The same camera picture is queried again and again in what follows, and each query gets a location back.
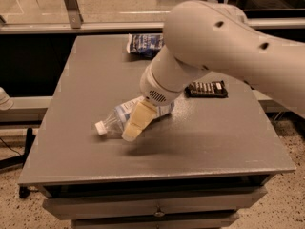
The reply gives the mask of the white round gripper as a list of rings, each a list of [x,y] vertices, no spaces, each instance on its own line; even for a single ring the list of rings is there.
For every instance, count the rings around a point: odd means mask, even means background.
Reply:
[[[187,82],[188,73],[183,65],[172,67],[149,65],[140,79],[140,91],[146,99],[135,104],[122,138],[129,142],[136,140],[156,117],[155,106],[166,106],[172,103],[181,95]]]

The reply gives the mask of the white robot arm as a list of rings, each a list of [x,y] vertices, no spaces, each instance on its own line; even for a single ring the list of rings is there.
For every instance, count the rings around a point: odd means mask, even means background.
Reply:
[[[122,138],[133,141],[156,117],[209,72],[248,83],[278,104],[305,116],[305,44],[256,31],[242,10],[227,4],[187,1],[163,27],[165,45],[143,72],[137,103]]]

